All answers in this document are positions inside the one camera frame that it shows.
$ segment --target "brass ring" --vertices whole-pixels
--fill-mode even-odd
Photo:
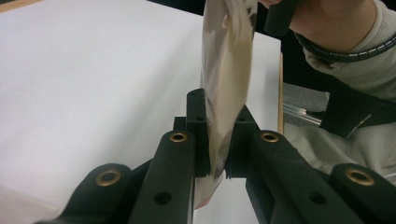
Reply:
[[[114,175],[110,179],[104,179],[105,175]],[[108,187],[110,185],[113,185],[117,183],[121,179],[121,173],[120,171],[110,168],[106,171],[103,171],[101,174],[99,174],[96,177],[96,184],[101,186],[101,187]]]
[[[370,175],[354,168],[346,169],[346,177],[363,186],[372,186],[375,183],[374,179]]]
[[[184,133],[173,133],[169,139],[172,142],[184,142],[187,140],[187,135]]]
[[[279,137],[272,133],[263,133],[262,140],[264,140],[265,142],[274,143],[274,142],[279,141]]]

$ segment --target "beige sleeve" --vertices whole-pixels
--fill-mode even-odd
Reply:
[[[375,5],[375,24],[352,52],[376,47],[396,34],[396,12],[379,0],[375,0]],[[337,77],[355,90],[396,102],[396,47],[356,63],[325,63],[307,50],[304,53],[307,62],[314,69]]]

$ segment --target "black bracelet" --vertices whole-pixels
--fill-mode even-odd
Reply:
[[[302,35],[294,33],[297,37],[297,40],[300,44],[309,52],[318,56],[320,59],[323,59],[329,63],[354,63],[363,61],[366,59],[370,59],[375,57],[378,54],[381,54],[388,49],[393,48],[396,45],[396,34],[394,34],[391,38],[385,41],[384,44],[378,45],[372,49],[368,49],[366,51],[357,52],[357,53],[336,53],[330,52],[324,48],[319,47],[318,45],[312,43],[312,41],[306,39]]]

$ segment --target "white table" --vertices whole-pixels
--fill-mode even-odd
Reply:
[[[143,0],[52,0],[0,14],[0,223],[56,217],[95,167],[154,155],[199,88],[202,17]],[[280,43],[255,34],[247,106],[277,129]],[[194,223],[257,223],[243,179]]]

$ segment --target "person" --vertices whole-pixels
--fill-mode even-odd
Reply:
[[[266,7],[280,1],[260,0]],[[395,24],[396,12],[379,0],[299,0],[290,29],[315,70],[396,103]],[[338,163],[358,163],[396,185],[395,122],[360,128],[348,138],[291,124],[285,124],[284,134],[322,172],[329,174]]]

